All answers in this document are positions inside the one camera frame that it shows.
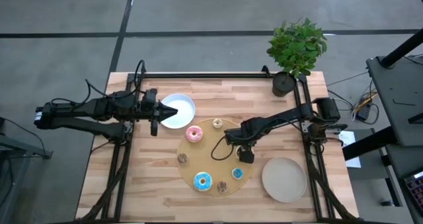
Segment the black pot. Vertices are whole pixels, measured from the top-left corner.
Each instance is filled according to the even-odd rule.
[[[272,92],[276,96],[285,96],[295,87],[295,79],[286,72],[278,72],[273,77]]]

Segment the concrete floor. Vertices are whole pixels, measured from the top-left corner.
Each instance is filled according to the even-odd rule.
[[[0,0],[0,33],[118,32],[125,4],[126,0]],[[324,30],[415,29],[423,25],[422,9],[421,0],[134,0],[127,31],[272,30],[284,19],[304,16]],[[328,52],[316,70],[325,72],[327,83],[362,73],[367,58],[389,53],[409,36],[328,36]],[[268,40],[126,38],[117,71],[133,71],[141,58],[148,71],[258,71],[265,64],[277,70],[265,52]],[[36,132],[46,148],[54,150],[51,160],[32,161],[13,223],[74,218],[93,136],[66,129],[37,130],[32,124],[34,109],[57,96],[82,100],[86,78],[104,88],[115,44],[115,38],[0,39],[0,116]],[[421,53],[422,47],[413,52]],[[369,82],[363,75],[330,89],[355,102]],[[375,102],[382,108],[378,98]],[[341,122],[351,129],[371,127],[342,115]],[[388,125],[381,110],[372,127]],[[7,133],[35,142],[12,126],[7,126]],[[353,182],[360,216],[367,220],[383,221],[391,212],[368,208],[379,199],[368,190],[378,186]],[[400,216],[409,220],[406,212]]]

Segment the butcher block tabletop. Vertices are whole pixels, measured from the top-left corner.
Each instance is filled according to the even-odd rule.
[[[124,90],[127,76],[128,73],[112,73],[106,92]],[[328,96],[323,72],[314,71],[307,80],[311,100]],[[208,118],[223,118],[239,125],[243,120],[252,117],[267,117],[295,108],[293,93],[282,98],[272,94],[272,79],[143,79],[141,89],[152,88],[158,90],[157,99],[160,100],[173,93],[182,93],[194,101],[196,113],[188,126]],[[294,127],[275,129],[260,139],[254,147],[256,159],[250,180],[235,193],[214,198],[194,191],[179,175],[176,151],[188,126],[171,130],[159,125],[157,137],[152,137],[148,121],[142,120],[135,124],[120,221],[316,220],[308,176],[304,196],[290,204],[273,200],[264,190],[261,181],[264,165],[274,157],[290,158],[307,172],[301,134]],[[93,148],[106,141],[101,136],[95,137]],[[110,144],[91,154],[76,218],[84,216],[106,188],[112,152],[113,145]],[[323,157],[330,188],[347,210],[358,216],[339,142],[328,141]],[[323,216],[327,217],[325,199],[320,188],[319,197]],[[109,216],[113,215],[115,200],[115,196],[112,196]]]

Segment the white bowl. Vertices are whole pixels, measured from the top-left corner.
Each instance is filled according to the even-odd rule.
[[[171,129],[183,128],[188,125],[196,113],[194,102],[185,94],[171,94],[161,101],[164,105],[176,108],[178,113],[161,123]]]
[[[275,200],[284,203],[300,199],[307,187],[304,170],[288,158],[273,158],[264,165],[263,187]]]

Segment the white paper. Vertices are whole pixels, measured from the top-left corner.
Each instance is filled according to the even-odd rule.
[[[356,137],[354,136],[353,131],[342,131],[339,133],[339,139],[341,139],[344,142],[344,145],[342,148],[349,146],[350,144],[353,144],[356,142]],[[350,159],[349,161],[346,161],[346,166],[350,168],[361,168],[362,165],[360,164],[360,158],[356,157],[354,159]]]

